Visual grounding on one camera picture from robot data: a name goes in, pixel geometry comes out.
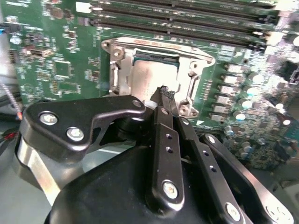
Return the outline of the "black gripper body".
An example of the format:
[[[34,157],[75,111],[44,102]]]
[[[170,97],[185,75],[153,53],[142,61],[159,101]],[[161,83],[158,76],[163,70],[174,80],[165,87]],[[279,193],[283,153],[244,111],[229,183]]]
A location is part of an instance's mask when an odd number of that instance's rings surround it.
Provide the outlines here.
[[[145,195],[152,152],[135,147],[68,183],[48,215],[50,224],[219,224],[196,168],[181,161],[185,203],[174,216],[152,212]]]

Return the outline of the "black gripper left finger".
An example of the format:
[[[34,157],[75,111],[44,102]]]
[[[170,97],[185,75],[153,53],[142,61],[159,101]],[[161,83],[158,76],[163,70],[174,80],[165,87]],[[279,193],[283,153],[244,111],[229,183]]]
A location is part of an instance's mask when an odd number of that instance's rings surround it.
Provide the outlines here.
[[[18,160],[28,167],[50,204],[63,187],[82,174],[86,154],[135,141],[153,151],[146,200],[163,214],[184,201],[174,92],[159,87],[145,102],[113,96],[38,103],[28,107],[20,127]]]

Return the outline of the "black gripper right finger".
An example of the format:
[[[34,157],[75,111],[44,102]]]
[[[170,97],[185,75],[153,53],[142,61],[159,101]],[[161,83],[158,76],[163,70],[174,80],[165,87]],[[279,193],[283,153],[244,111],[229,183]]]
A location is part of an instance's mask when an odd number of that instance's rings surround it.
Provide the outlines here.
[[[217,138],[197,136],[190,122],[179,116],[172,91],[167,92],[167,105],[175,117],[182,154],[191,160],[207,191],[212,223],[294,223],[291,212]]]

